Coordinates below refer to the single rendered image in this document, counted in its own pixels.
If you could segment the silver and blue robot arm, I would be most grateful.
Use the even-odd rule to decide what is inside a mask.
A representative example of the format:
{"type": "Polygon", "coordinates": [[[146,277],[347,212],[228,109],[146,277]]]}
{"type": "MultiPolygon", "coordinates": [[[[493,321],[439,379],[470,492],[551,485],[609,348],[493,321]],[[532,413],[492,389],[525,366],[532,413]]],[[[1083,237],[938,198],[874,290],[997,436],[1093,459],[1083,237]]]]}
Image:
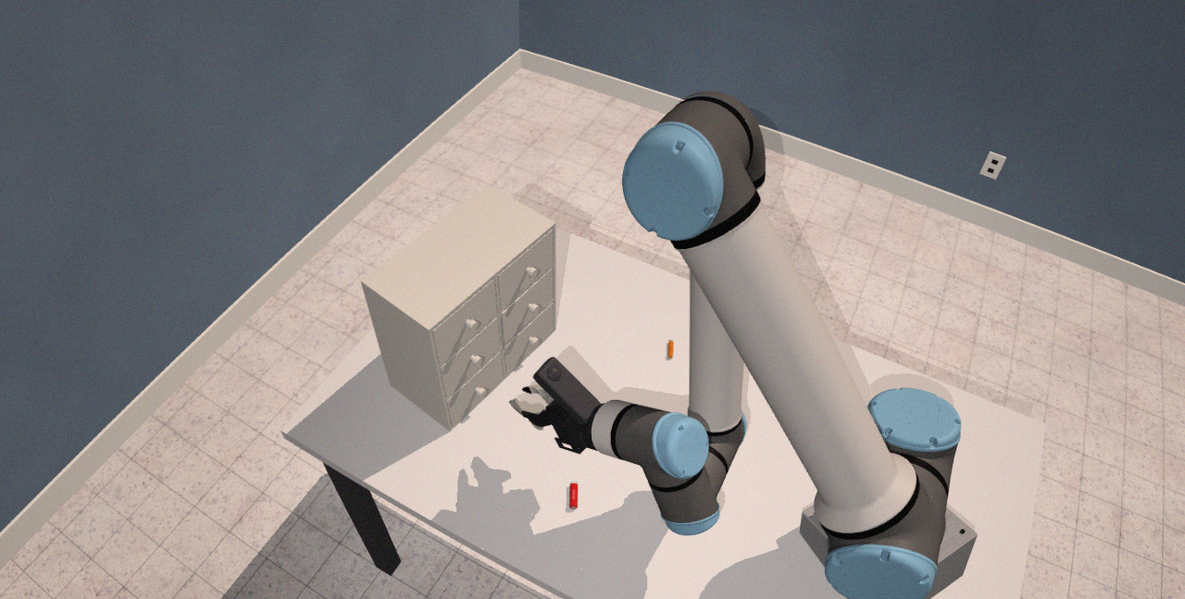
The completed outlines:
{"type": "Polygon", "coordinates": [[[756,117],[724,93],[687,97],[639,139],[622,173],[630,214],[690,269],[687,415],[610,400],[592,419],[595,450],[642,469],[670,531],[706,533],[747,433],[745,364],[816,485],[832,588],[848,599],[924,599],[959,413],[914,388],[865,404],[762,208],[756,117]]]}

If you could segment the beige chest of drawers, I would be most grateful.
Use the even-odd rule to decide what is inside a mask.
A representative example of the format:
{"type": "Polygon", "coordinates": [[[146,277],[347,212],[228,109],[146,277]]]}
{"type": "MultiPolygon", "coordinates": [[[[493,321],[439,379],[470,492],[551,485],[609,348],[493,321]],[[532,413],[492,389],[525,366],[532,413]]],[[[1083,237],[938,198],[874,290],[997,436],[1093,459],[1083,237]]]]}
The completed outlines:
{"type": "MultiPolygon", "coordinates": [[[[367,278],[360,280],[390,385],[412,404],[419,406],[419,410],[425,412],[446,429],[455,429],[455,426],[463,420],[462,418],[451,427],[447,399],[470,377],[446,397],[438,358],[433,344],[433,329],[494,279],[498,316],[493,318],[498,317],[501,344],[498,353],[501,351],[502,380],[506,380],[517,367],[506,375],[501,311],[529,288],[523,289],[515,299],[500,310],[498,273],[551,229],[550,268],[555,269],[555,222],[511,198],[510,195],[500,193],[495,187],[486,185],[478,193],[470,195],[470,198],[456,210],[433,224],[428,231],[421,232],[418,238],[382,263],[380,268],[371,270],[367,278]]],[[[549,305],[551,302],[555,302],[555,299],[549,305]]],[[[491,321],[486,321],[485,326],[491,321]]],[[[557,331],[557,316],[552,333],[555,331],[557,331]]],[[[478,333],[470,338],[474,336],[478,333]]],[[[470,410],[474,408],[475,406],[470,410]]]]}

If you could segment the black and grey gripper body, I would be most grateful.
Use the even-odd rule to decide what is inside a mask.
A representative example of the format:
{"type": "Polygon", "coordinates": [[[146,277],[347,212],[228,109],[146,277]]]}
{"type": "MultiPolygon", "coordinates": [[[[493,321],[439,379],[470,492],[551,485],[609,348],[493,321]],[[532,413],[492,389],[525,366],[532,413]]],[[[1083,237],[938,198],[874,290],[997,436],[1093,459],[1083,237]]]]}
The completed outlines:
{"type": "Polygon", "coordinates": [[[590,414],[589,421],[583,425],[579,425],[579,422],[574,420],[574,418],[569,415],[568,412],[564,410],[555,400],[552,400],[551,404],[545,407],[545,415],[547,418],[555,418],[555,421],[552,421],[551,425],[553,426],[552,429],[555,429],[555,433],[558,435],[558,438],[555,436],[555,441],[558,444],[559,448],[568,450],[574,453],[581,453],[585,448],[595,450],[595,444],[592,444],[592,419],[598,412],[600,406],[603,404],[596,406],[595,410],[590,414]],[[570,444],[572,450],[566,448],[563,442],[570,444]]]}

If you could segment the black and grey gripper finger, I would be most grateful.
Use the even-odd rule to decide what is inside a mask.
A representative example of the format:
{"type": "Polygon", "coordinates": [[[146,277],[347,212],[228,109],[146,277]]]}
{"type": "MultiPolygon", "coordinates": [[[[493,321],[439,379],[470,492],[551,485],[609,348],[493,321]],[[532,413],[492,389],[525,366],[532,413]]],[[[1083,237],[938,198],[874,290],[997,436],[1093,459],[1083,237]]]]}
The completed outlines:
{"type": "Polygon", "coordinates": [[[547,418],[545,415],[544,404],[529,404],[529,402],[519,401],[519,399],[510,400],[510,404],[513,406],[515,412],[519,412],[523,418],[529,418],[530,423],[532,423],[537,431],[544,431],[545,426],[550,426],[552,421],[555,421],[555,418],[547,418]]]}
{"type": "Polygon", "coordinates": [[[544,399],[544,401],[546,402],[546,404],[551,404],[552,400],[555,400],[550,395],[547,395],[547,393],[539,384],[523,387],[523,391],[526,391],[526,393],[538,393],[539,396],[542,396],[542,399],[544,399]]]}

